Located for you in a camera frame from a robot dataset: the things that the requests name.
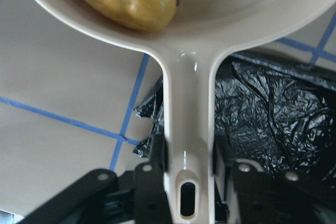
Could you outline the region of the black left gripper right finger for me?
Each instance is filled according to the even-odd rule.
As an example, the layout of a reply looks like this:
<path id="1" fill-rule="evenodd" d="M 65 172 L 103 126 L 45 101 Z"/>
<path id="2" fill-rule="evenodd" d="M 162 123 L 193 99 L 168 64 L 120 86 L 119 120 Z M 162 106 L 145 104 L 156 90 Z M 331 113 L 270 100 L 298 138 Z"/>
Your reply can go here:
<path id="1" fill-rule="evenodd" d="M 215 223 L 335 223 L 335 190 L 298 170 L 271 177 L 255 161 L 213 144 Z"/>

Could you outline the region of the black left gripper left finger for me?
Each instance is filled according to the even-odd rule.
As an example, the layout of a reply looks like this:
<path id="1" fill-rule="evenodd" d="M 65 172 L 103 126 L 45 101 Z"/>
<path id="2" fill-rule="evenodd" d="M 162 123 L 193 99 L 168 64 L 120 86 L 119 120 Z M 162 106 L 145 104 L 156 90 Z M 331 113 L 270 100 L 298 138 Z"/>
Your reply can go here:
<path id="1" fill-rule="evenodd" d="M 121 176 L 107 169 L 92 170 L 21 222 L 172 223 L 164 189 L 165 161 L 165 138 L 156 135 L 149 161 Z"/>

